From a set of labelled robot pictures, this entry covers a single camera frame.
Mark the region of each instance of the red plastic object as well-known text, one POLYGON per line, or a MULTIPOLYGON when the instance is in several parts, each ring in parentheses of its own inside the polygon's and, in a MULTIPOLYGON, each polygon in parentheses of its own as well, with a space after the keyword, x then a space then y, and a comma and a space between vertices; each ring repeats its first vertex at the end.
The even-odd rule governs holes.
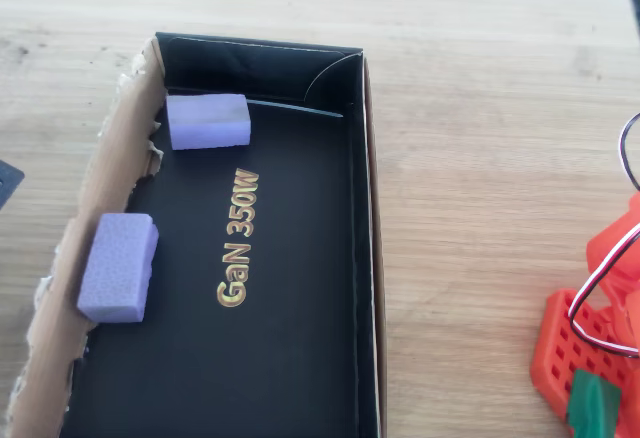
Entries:
MULTIPOLYGON (((564 421, 575 370, 582 369, 600 375, 622 389, 623 404, 616 427, 616 438, 640 436, 630 434, 629 429, 629 425, 637 421, 632 418, 640 417, 640 401, 634 401, 638 395, 633 393, 635 388, 632 389, 630 386, 631 383, 640 386, 640 375, 637 381, 634 381, 631 379, 630 359, 598 350, 573 333, 569 326, 568 311, 575 295, 575 290, 563 289, 547 299, 547 308, 531 363, 531 381, 549 402, 556 415, 564 421), (625 403, 627 396, 633 398, 625 403)), ((595 311, 585 303, 576 316, 576 321, 591 336, 616 342, 617 336, 611 318, 610 307, 595 311)))
MULTIPOLYGON (((629 200, 629 211, 605 228, 587 244, 587 266, 589 272, 602 263, 611 248, 634 226, 640 223, 640 193, 629 200)), ((637 348, 627 315, 627 297, 640 291, 640 242, 636 242, 625 253, 600 282, 600 287, 611 301, 613 322, 620 343, 637 348)))

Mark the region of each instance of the wood grain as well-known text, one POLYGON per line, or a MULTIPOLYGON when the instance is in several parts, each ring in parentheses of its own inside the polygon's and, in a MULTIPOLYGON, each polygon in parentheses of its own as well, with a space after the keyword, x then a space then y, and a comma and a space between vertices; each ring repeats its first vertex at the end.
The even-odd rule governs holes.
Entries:
POLYGON ((633 191, 629 0, 0 0, 0 159, 27 176, 0 212, 0 407, 114 83, 156 30, 364 47, 389 436, 567 436, 528 366, 546 296, 581 284, 633 191))

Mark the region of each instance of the purple foam block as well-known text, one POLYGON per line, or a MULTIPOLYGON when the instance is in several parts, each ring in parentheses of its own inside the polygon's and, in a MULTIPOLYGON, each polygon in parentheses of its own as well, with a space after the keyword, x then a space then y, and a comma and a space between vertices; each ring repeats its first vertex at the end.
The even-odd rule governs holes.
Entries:
POLYGON ((96 323, 142 321, 157 243, 149 215, 102 215, 82 279, 80 311, 96 323))
POLYGON ((167 97, 174 150, 248 145, 251 119, 244 95, 167 97))

